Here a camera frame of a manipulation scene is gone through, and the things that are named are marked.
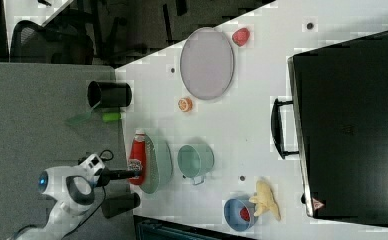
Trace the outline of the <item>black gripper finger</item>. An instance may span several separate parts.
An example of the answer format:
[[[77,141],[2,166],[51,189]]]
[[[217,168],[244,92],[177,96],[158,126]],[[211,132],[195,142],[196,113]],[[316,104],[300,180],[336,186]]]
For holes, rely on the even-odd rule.
[[[142,175],[141,171],[134,171],[134,170],[112,170],[111,171],[112,180],[138,178],[141,175]]]

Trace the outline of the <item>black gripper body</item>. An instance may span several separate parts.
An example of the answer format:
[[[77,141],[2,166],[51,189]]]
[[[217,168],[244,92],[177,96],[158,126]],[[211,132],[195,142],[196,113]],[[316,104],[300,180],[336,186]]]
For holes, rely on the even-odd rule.
[[[101,174],[99,175],[96,186],[97,187],[107,186],[110,182],[110,174],[111,174],[111,171],[108,168],[104,168]]]

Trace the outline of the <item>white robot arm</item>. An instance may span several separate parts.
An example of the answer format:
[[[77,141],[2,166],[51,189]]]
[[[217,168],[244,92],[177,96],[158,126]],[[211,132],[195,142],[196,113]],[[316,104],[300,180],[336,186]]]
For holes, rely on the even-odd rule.
[[[140,167],[110,170],[104,161],[99,155],[91,154],[75,166],[45,169],[39,176],[38,190],[55,200],[47,223],[43,227],[22,227],[7,240],[62,240],[82,225],[93,206],[96,187],[104,187],[110,180],[142,175]]]

